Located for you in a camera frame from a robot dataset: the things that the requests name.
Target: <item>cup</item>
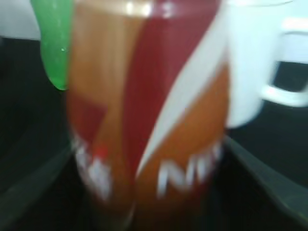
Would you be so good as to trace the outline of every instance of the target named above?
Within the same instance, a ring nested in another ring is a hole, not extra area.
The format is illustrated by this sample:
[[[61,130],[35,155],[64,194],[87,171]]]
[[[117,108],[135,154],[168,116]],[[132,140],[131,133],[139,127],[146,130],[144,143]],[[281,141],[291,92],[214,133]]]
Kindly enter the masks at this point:
[[[41,32],[41,57],[53,85],[66,89],[72,0],[31,0]]]
[[[228,1],[232,76],[228,127],[235,128],[252,120],[264,100],[291,107],[308,105],[307,86],[302,92],[290,92],[272,85],[283,35],[308,35],[308,18],[291,17],[295,2]]]

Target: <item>white mug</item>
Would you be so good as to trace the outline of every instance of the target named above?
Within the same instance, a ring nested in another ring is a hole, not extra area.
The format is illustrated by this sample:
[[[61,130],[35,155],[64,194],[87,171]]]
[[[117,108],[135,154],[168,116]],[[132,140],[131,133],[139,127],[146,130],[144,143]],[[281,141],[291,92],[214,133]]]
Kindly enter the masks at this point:
[[[232,76],[228,127],[252,120],[264,100],[292,107],[308,106],[308,86],[302,92],[290,92],[271,85],[278,69],[283,35],[308,35],[308,18],[291,17],[295,2],[228,1]]]

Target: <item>red stripe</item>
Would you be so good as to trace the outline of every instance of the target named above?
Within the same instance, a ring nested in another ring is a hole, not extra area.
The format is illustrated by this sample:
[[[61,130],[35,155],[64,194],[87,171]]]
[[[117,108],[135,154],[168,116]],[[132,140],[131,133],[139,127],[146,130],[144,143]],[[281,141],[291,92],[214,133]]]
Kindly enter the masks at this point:
[[[84,141],[92,144],[106,109],[83,99],[72,90],[67,91],[67,108],[73,129]]]
[[[167,8],[170,18],[164,18]],[[124,99],[124,147],[133,174],[170,88],[217,9],[217,0],[157,0],[153,4],[137,42]]]

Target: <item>mug handle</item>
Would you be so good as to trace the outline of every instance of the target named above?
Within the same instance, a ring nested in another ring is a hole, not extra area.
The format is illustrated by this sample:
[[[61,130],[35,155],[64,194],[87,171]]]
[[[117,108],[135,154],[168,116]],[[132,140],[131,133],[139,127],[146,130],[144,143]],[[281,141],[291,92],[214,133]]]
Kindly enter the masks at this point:
[[[283,33],[305,33],[308,35],[308,18],[287,18],[282,25]],[[308,106],[308,83],[304,90],[292,92],[267,85],[261,92],[262,98],[291,107]]]

